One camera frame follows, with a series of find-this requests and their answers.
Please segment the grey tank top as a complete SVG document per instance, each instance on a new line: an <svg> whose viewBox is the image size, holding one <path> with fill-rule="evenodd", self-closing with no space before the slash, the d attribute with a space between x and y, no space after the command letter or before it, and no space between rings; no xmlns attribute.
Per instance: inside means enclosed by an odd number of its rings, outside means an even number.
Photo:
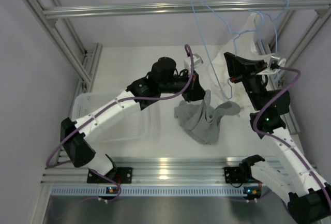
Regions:
<svg viewBox="0 0 331 224"><path fill-rule="evenodd" d="M202 145L215 145L219 140L220 123L224 116L240 113L240 106L232 101L212 107L212 94L207 90L200 104L184 100L174 108L174 117L185 133Z"/></svg>

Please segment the light blue wire hanger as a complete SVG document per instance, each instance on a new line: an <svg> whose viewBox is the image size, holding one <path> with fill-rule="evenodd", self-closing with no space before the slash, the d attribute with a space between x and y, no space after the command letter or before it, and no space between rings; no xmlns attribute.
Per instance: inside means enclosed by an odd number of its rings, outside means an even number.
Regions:
<svg viewBox="0 0 331 224"><path fill-rule="evenodd" d="M230 100L233 98L233 89L228 79L223 78L220 68L215 64L217 54L228 42L230 51L239 54L243 48L239 47L247 34L255 35L265 26L265 17L261 11L250 9L247 13L221 14L216 12L216 8L207 3L207 0L189 0L193 12L194 20L204 46L209 62L207 67L210 80L215 84L221 98Z"/></svg>

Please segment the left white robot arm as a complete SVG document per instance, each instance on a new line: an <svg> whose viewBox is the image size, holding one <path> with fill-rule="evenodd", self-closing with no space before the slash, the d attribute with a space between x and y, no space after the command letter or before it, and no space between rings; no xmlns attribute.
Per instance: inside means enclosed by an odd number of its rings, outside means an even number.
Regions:
<svg viewBox="0 0 331 224"><path fill-rule="evenodd" d="M194 69L177 71L173 59L161 57L146 76L132 82L103 107L74 121L64 119L61 122L61 144L74 167L86 166L90 173L105 182L114 181L117 176L115 163L109 155L96 152L92 142L124 117L159 101L162 94L181 95L186 102L192 102L202 100L205 90Z"/></svg>

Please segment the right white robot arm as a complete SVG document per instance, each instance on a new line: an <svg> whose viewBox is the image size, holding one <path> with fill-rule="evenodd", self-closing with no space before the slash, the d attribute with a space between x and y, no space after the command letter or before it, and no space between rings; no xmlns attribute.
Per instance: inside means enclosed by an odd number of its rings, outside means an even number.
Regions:
<svg viewBox="0 0 331 224"><path fill-rule="evenodd" d="M230 82L243 84L255 109L250 114L252 130L273 151L287 173L281 174L265 158L253 155L243 159L236 172L226 173L226 181L264 184L287 205L296 223L313 223L329 217L330 183L306 159L281 118L289 112L289 89L301 72L285 67L285 59L273 54L269 58L249 60L226 52L224 58ZM294 72L296 76L283 89L267 90L267 77L281 70Z"/></svg>

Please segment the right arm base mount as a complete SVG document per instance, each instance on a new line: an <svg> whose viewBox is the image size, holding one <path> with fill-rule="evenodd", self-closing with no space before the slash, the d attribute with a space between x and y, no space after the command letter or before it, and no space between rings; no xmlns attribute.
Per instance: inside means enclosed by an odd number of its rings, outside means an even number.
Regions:
<svg viewBox="0 0 331 224"><path fill-rule="evenodd" d="M227 184L244 183L243 173L239 167L224 167L224 178Z"/></svg>

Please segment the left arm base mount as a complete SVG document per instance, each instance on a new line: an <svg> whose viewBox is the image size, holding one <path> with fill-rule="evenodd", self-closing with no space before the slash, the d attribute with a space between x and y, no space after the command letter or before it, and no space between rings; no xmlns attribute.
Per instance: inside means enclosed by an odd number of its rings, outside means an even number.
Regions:
<svg viewBox="0 0 331 224"><path fill-rule="evenodd" d="M116 182L117 184L131 184L132 183L132 171L131 167L117 167L114 171L111 171L104 175L108 179L100 177L92 170L88 170L87 180L88 184L105 184L109 183L109 179Z"/></svg>

